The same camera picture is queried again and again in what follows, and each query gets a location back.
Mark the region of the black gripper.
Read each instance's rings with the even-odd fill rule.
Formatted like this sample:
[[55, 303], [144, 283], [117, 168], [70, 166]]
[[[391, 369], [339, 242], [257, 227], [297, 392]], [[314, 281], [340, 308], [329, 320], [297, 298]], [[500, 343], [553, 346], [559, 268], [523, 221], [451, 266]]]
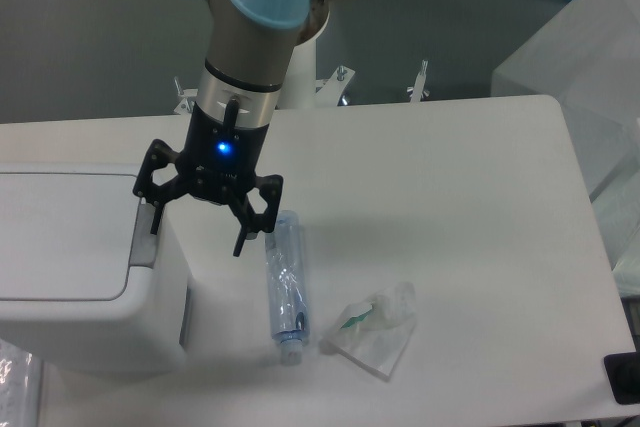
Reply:
[[[241, 255], [247, 240], [259, 232], [272, 233], [280, 208], [284, 178], [274, 174], [256, 176], [256, 166], [269, 125], [256, 129], [227, 129], [199, 106], [191, 115], [180, 154], [155, 139], [147, 149], [133, 187], [133, 194], [153, 208], [150, 234], [157, 235], [165, 206], [189, 194], [196, 176], [203, 181], [197, 197], [227, 205], [240, 224], [233, 256]], [[177, 166], [171, 180], [158, 185], [153, 174], [169, 165]], [[248, 193], [257, 189], [266, 203], [262, 213], [253, 208]]]

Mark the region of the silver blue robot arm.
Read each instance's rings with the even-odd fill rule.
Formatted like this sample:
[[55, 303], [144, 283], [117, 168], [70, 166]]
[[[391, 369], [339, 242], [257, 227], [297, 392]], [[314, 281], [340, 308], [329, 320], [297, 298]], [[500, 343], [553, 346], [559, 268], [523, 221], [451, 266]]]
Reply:
[[150, 144], [133, 187], [159, 232], [183, 196], [228, 207], [238, 242], [274, 229], [284, 180], [256, 166], [294, 49], [333, 0], [204, 0], [213, 31], [184, 147]]

